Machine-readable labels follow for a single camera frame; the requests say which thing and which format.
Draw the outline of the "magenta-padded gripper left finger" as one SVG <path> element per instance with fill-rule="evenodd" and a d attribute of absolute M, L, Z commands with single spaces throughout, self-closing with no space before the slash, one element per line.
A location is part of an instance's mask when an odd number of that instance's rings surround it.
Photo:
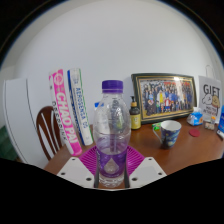
<path fill-rule="evenodd" d="M 98 180 L 96 147 L 84 152 L 80 157 L 71 157 L 58 176 L 84 188 L 94 188 Z"/>

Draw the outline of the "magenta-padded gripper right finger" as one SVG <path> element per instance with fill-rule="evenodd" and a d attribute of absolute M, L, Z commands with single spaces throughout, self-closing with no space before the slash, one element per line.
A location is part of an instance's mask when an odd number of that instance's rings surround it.
<path fill-rule="evenodd" d="M 130 188 L 140 188 L 166 176 L 153 157 L 144 157 L 132 147 L 127 148 L 126 172 Z"/>

